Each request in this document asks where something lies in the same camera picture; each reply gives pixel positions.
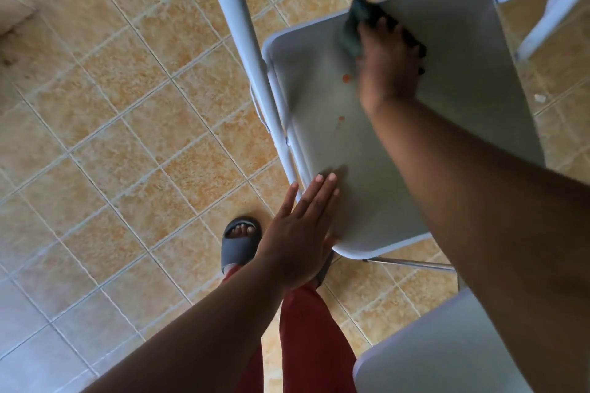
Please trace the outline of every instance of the tiled floor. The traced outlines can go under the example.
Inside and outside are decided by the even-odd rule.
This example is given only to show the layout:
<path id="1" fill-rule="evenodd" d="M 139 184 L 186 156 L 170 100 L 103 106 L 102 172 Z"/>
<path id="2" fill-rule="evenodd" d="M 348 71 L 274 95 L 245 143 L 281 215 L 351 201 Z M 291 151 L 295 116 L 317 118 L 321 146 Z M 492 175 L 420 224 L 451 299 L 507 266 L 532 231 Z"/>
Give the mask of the tiled floor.
<path id="1" fill-rule="evenodd" d="M 349 2 L 248 0 L 260 42 Z M 502 8 L 512 46 L 543 5 Z M 519 65 L 549 167 L 587 183 L 589 20 Z M 225 224 L 267 225 L 287 181 L 216 0 L 55 0 L 0 51 L 0 389 L 75 392 L 214 289 Z M 455 286 L 339 259 L 320 293 L 361 353 Z M 278 317 L 263 347 L 280 391 Z"/>

